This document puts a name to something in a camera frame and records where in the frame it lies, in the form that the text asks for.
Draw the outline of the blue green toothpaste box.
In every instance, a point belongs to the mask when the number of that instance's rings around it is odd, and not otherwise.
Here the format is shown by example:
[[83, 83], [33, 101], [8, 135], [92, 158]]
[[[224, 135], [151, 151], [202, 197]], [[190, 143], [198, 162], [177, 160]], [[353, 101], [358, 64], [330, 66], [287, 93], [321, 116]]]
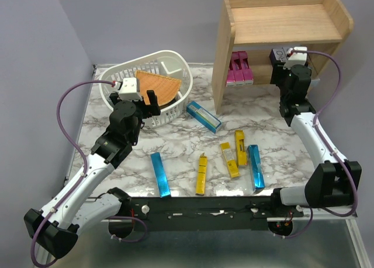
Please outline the blue green toothpaste box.
[[199, 105], [196, 101], [187, 104], [186, 111], [213, 133], [217, 133], [222, 126], [222, 123], [214, 115], [204, 109], [204, 107]]

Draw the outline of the purple toothpaste box with cloud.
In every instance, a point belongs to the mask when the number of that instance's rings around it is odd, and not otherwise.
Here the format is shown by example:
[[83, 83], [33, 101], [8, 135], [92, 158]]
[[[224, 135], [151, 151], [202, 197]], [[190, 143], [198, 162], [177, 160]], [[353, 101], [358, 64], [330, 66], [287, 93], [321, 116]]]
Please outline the purple toothpaste box with cloud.
[[307, 66], [311, 70], [311, 83], [310, 83], [309, 90], [312, 90], [313, 88], [317, 87], [317, 85], [319, 84], [320, 77], [318, 76], [318, 72], [316, 71], [309, 54], [307, 55]]

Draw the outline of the pink toothpaste box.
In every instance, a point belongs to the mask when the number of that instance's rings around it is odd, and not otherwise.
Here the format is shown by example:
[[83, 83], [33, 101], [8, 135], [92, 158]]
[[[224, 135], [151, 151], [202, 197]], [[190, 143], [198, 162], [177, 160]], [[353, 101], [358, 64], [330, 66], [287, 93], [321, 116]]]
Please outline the pink toothpaste box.
[[236, 79], [234, 76], [232, 65], [230, 63], [228, 67], [228, 72], [227, 72], [226, 87], [235, 87], [235, 86], [236, 86]]
[[241, 69], [241, 61], [239, 54], [237, 52], [233, 52], [231, 54], [231, 68], [233, 71], [234, 79], [236, 82], [236, 86], [244, 86], [245, 84], [245, 79], [243, 76], [243, 72]]
[[240, 64], [241, 64], [241, 71], [244, 77], [245, 85], [253, 85], [254, 77], [252, 70], [248, 64], [248, 55], [246, 51], [239, 51], [238, 52]]

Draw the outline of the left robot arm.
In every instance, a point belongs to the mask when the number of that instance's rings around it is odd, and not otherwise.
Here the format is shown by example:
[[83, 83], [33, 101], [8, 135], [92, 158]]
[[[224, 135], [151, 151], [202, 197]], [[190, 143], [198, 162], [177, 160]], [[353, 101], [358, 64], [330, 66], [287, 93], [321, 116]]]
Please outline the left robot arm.
[[130, 154], [138, 142], [143, 120], [160, 115], [157, 96], [147, 91], [149, 103], [129, 100], [116, 92], [109, 126], [96, 140], [84, 165], [68, 184], [40, 210], [30, 209], [24, 216], [32, 245], [40, 245], [55, 260], [64, 257], [87, 228], [107, 218], [124, 218], [130, 209], [126, 194], [113, 190], [87, 204], [93, 190]]

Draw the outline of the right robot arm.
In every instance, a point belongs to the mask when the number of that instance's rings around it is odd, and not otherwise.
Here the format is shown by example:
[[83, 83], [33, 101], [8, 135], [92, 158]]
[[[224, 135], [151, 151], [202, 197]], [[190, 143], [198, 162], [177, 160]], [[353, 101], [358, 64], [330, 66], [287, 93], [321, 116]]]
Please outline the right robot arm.
[[304, 186], [274, 190], [277, 197], [269, 201], [270, 212], [280, 217], [291, 205], [324, 209], [356, 207], [362, 168], [338, 151], [315, 119], [316, 110], [306, 98], [311, 69], [300, 64], [285, 69], [280, 61], [275, 61], [272, 67], [271, 84], [280, 89], [279, 112], [302, 140], [315, 170]]

